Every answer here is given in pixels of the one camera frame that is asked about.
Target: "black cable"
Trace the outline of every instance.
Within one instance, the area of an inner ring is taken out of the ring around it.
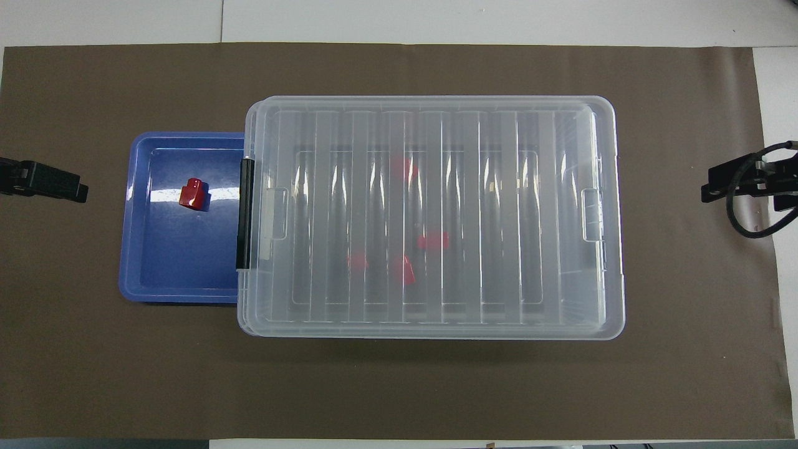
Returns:
[[[777,149],[791,149],[792,145],[792,141],[786,141],[780,144],[770,145],[765,149],[761,149],[752,154],[751,157],[745,160],[745,162],[740,164],[740,167],[738,167],[737,171],[734,172],[734,176],[732,176],[732,180],[729,182],[729,189],[726,192],[726,216],[729,217],[729,221],[732,223],[734,230],[739,232],[742,236],[746,236],[749,239],[760,239],[762,237],[767,237],[774,232],[781,230],[784,226],[789,225],[793,220],[798,218],[798,207],[795,207],[792,208],[786,216],[769,228],[762,229],[761,231],[749,231],[748,229],[743,228],[743,225],[740,224],[740,221],[734,214],[734,193],[737,191],[737,187],[740,186],[740,181],[742,180],[743,175],[745,175],[745,171],[753,167],[758,161],[761,161],[765,154],[776,151]]]

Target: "red block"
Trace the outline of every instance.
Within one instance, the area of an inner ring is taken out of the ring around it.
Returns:
[[[402,256],[401,259],[397,258],[393,263],[391,270],[393,277],[400,280],[404,285],[416,283],[416,274],[413,272],[413,264],[407,256]]]
[[[199,178],[191,178],[185,186],[180,189],[181,206],[193,210],[204,210],[205,199],[207,198],[207,185]]]
[[[365,258],[364,252],[356,252],[347,256],[346,263],[353,272],[364,272],[369,267],[369,261]]]
[[[390,172],[392,177],[410,184],[418,176],[418,164],[414,164],[409,157],[394,157],[391,159]]]
[[[448,232],[429,232],[416,240],[419,249],[447,249]]]

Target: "plastic box lid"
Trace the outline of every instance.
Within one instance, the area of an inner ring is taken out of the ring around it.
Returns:
[[[609,340],[623,328],[604,98],[269,97],[249,110],[244,157],[246,332]]]

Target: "black clamp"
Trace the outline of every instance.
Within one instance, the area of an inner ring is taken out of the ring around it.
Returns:
[[[36,161],[15,161],[0,157],[0,193],[32,197],[60,198],[86,202],[89,187],[74,173]]]
[[[761,238],[769,236],[798,217],[798,153],[788,159],[765,162],[762,157],[777,149],[792,149],[793,142],[780,144],[746,154],[709,169],[709,183],[701,187],[701,201],[709,203],[726,199],[726,215],[732,226],[743,236]],[[777,211],[792,209],[787,216],[761,231],[742,227],[734,214],[734,197],[773,197]]]

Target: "blue tray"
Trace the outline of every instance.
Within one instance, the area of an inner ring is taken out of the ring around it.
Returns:
[[[133,301],[234,303],[242,133],[144,133],[130,148],[119,289]],[[188,178],[206,212],[178,204]]]

